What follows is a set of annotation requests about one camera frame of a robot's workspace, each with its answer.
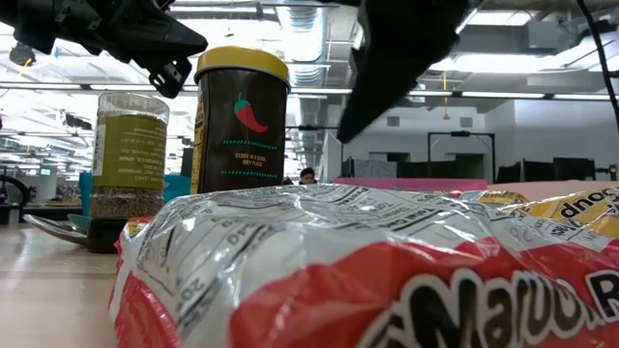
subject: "desk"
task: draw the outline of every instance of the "desk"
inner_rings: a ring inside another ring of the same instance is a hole
[[[107,302],[116,259],[88,253],[27,224],[0,227],[2,346],[115,347]]]

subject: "chili pepper logo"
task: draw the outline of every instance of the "chili pepper logo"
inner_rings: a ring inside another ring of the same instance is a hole
[[[252,131],[265,132],[269,130],[269,126],[262,126],[255,119],[251,104],[249,101],[243,99],[243,93],[239,93],[239,100],[234,104],[234,115],[245,127]]]

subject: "spice jar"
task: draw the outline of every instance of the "spice jar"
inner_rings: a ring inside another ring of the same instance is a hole
[[[169,107],[155,98],[99,97],[88,236],[92,251],[113,251],[128,218],[151,217],[163,206],[168,117]]]
[[[288,67],[236,46],[203,53],[195,73],[192,194],[281,185]]]

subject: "teal object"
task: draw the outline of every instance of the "teal object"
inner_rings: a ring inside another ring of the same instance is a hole
[[[167,203],[176,197],[189,195],[192,189],[192,179],[182,175],[166,175],[163,202]],[[79,190],[81,191],[81,213],[90,215],[90,195],[92,194],[93,173],[79,174]]]
[[[67,214],[67,218],[77,228],[78,232],[83,234],[88,233],[90,227],[90,218],[85,216],[79,216],[77,214]]]
[[[176,197],[189,195],[192,190],[192,179],[182,175],[166,175],[165,189],[163,190],[163,201],[165,203]]]

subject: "yellow bag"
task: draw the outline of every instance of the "yellow bag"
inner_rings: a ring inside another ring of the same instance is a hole
[[[480,203],[496,204],[496,205],[512,205],[527,203],[522,194],[511,191],[485,191],[482,192],[475,200]]]
[[[599,188],[517,207],[533,217],[550,218],[619,237],[619,187]]]

